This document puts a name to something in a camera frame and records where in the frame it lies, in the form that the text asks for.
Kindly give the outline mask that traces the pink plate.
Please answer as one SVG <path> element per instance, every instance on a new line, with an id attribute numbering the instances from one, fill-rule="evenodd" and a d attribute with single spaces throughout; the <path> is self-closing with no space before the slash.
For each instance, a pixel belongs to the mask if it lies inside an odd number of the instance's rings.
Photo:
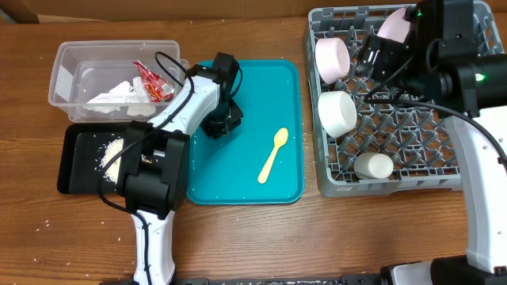
<path id="1" fill-rule="evenodd" d="M 410 31 L 410 22 L 404 18 L 405 15 L 406 8 L 394 11 L 381 25 L 377 36 L 404 43 Z"/>

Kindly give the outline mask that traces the pink bowl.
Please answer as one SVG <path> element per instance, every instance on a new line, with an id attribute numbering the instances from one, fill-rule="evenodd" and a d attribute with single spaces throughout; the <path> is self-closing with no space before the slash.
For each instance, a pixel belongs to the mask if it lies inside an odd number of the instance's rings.
<path id="1" fill-rule="evenodd" d="M 324 38 L 316 43 L 315 62 L 320 77 L 333 84 L 349 73 L 350 58 L 345 42 L 340 38 Z"/>

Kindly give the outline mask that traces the red snack wrapper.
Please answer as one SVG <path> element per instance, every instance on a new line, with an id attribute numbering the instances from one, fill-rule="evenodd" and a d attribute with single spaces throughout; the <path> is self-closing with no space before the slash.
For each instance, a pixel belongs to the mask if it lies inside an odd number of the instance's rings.
<path id="1" fill-rule="evenodd" d="M 174 87 L 164 78 L 151 71 L 140 61 L 133 63 L 139 70 L 143 88 L 151 102 L 169 102 L 173 100 Z"/>

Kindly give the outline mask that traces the white bowl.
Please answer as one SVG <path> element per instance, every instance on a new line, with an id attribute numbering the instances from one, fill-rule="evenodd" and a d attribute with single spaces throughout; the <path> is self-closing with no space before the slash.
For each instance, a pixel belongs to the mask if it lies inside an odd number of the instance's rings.
<path id="1" fill-rule="evenodd" d="M 318 116 L 330 137 L 345 135 L 356 126 L 354 100 L 344 91 L 324 92 L 318 99 Z"/>

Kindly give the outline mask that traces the white tissue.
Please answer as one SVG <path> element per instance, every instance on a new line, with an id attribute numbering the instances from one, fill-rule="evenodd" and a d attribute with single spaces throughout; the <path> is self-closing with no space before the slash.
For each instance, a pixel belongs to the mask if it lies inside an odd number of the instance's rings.
<path id="1" fill-rule="evenodd" d="M 95 98 L 88 101 L 88 104 L 112 104 L 112 103 L 151 103 L 151 100 L 143 86 L 141 77 L 132 79 L 132 84 L 123 81 L 107 93 L 100 93 Z M 129 106 L 127 110 L 128 116 L 151 116 L 155 113 L 156 107 L 148 106 Z"/>

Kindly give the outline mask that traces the white cup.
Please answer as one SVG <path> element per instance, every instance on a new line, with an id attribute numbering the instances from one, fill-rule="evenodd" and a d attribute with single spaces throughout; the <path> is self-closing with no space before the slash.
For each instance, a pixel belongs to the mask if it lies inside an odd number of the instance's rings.
<path id="1" fill-rule="evenodd" d="M 394 171 L 394 162 L 385 154 L 364 153 L 353 165 L 354 173 L 360 179 L 384 179 Z"/>

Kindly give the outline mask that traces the white rice pile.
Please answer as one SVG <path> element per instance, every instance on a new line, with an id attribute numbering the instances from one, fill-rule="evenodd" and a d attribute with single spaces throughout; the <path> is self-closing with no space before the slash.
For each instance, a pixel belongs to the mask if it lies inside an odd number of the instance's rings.
<path id="1" fill-rule="evenodd" d="M 97 166 L 94 168 L 97 172 L 101 172 L 103 168 L 117 155 L 124 145 L 123 139 L 115 139 L 108 143 L 103 143 L 98 149 L 98 158 L 96 159 Z M 104 178 L 108 182 L 113 184 L 117 183 L 119 171 L 120 171 L 121 158 L 117 158 L 111 166 L 107 168 L 104 174 Z"/>

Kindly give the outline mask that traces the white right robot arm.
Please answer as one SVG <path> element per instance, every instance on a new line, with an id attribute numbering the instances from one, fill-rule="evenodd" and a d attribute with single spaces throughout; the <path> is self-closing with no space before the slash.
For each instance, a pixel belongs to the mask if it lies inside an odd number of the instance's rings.
<path id="1" fill-rule="evenodd" d="M 473 2 L 422 1 L 392 13 L 360 49 L 360 74 L 410 94 L 390 105 L 442 117 L 467 210 L 462 256 L 386 266 L 379 284 L 506 281 L 506 57 L 478 47 Z"/>

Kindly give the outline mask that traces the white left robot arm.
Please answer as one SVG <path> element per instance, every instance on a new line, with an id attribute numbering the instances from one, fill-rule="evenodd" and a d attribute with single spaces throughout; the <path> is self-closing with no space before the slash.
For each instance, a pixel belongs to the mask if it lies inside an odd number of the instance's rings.
<path id="1" fill-rule="evenodd" d="M 171 284 L 175 264 L 171 249 L 175 211 L 189 185 L 190 140 L 203 129 L 219 139 L 241 123 L 234 102 L 242 70 L 233 55 L 216 54 L 210 67 L 185 72 L 175 100 L 147 122 L 132 121 L 124 136 L 116 181 L 125 211 L 135 223 L 137 268 L 132 284 Z"/>

